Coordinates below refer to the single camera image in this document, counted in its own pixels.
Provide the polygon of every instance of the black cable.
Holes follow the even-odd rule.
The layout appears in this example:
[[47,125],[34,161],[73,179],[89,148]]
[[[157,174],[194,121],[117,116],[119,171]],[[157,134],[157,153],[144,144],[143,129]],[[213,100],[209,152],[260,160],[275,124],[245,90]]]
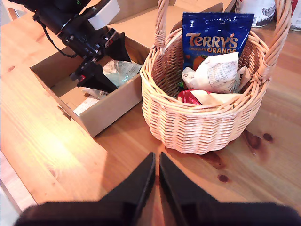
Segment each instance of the black cable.
[[75,58],[77,57],[77,53],[73,54],[73,55],[69,55],[69,54],[66,54],[64,53],[63,51],[61,51],[56,45],[55,43],[52,41],[51,37],[49,36],[47,30],[46,30],[46,26],[45,24],[43,24],[40,20],[37,20],[37,22],[42,26],[44,32],[45,32],[45,35],[46,37],[48,38],[48,40],[51,42],[51,44],[62,54],[64,55],[65,57],[70,57],[70,58]]

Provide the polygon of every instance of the open cardboard box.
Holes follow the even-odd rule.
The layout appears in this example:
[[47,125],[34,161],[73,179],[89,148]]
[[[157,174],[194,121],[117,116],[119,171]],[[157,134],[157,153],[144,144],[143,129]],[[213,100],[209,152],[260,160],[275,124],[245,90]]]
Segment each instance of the open cardboard box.
[[[233,0],[222,0],[224,6],[227,6],[231,1]],[[99,0],[92,0],[88,7],[98,2]],[[167,35],[173,26],[181,21],[183,12],[200,12],[219,2],[221,0],[209,2],[204,0],[170,0],[166,21]],[[108,27],[114,28],[118,32],[125,32],[126,48],[131,60],[143,64],[154,41],[158,0],[118,0],[118,4],[120,12]],[[222,11],[220,5],[217,8],[215,10]],[[99,63],[104,66],[108,61],[108,58],[104,58]],[[77,87],[76,83],[72,82],[69,75],[76,70],[81,62],[80,57],[67,58],[57,52],[34,65],[31,69],[42,86],[59,103],[63,114],[69,119],[73,118],[94,137],[142,100],[141,78],[137,75],[77,115],[74,110],[87,96],[81,91],[82,87]]]
[[[126,48],[131,60],[143,64],[149,49],[126,37]],[[63,50],[71,53],[69,48]],[[31,67],[39,82],[45,90],[59,103],[63,114],[69,119],[73,118],[92,137],[103,131],[119,117],[142,100],[141,77],[135,76],[126,84],[110,93],[108,96],[77,115],[74,110],[86,100],[87,95],[82,87],[77,87],[69,75],[74,72],[82,62],[82,58],[68,58],[59,52],[44,59]],[[104,66],[110,61],[104,57],[99,63]]]

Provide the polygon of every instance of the paper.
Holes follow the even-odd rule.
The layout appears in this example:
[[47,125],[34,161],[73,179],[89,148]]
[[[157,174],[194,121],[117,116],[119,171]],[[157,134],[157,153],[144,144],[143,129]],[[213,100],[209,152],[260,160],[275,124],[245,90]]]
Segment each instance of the paper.
[[104,92],[104,91],[101,91],[101,90],[98,90],[98,89],[87,88],[87,87],[84,87],[82,92],[88,93],[88,94],[94,96],[95,98],[97,98],[99,100],[101,100],[104,97],[106,97],[107,95],[109,95],[108,92]]
[[88,108],[92,107],[93,105],[95,105],[96,103],[98,103],[98,99],[93,97],[93,96],[89,96],[83,103],[81,103],[75,110],[74,113],[76,113],[77,116],[79,116],[80,114],[82,114],[85,110],[87,110]]
[[208,94],[203,90],[192,90],[191,94],[202,104],[202,105],[213,105],[213,104],[224,104],[235,97],[239,97],[242,94],[239,93],[210,93]]
[[238,52],[209,56],[195,73],[187,69],[182,78],[188,89],[202,89],[214,93],[233,93],[238,87]]

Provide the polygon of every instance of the terry's chocolate orange bag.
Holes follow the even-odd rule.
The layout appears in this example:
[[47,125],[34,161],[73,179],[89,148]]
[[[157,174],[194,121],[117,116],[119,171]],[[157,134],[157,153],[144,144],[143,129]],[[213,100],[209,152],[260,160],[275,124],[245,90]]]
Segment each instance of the terry's chocolate orange bag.
[[254,14],[183,13],[184,68],[196,70],[208,57],[241,54]]

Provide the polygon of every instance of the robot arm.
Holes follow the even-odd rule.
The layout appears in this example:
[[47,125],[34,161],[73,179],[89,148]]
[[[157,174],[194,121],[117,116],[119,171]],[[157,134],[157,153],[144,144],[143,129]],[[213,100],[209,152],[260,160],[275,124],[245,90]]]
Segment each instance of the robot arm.
[[115,60],[130,61],[125,49],[124,33],[105,27],[119,12],[117,0],[102,0],[96,5],[80,12],[90,0],[10,0],[23,4],[34,12],[33,20],[44,29],[50,42],[55,46],[46,28],[56,34],[75,54],[66,57],[84,59],[82,65],[71,75],[78,80],[78,86],[112,92],[117,87],[107,79],[102,67],[96,62],[105,55]]

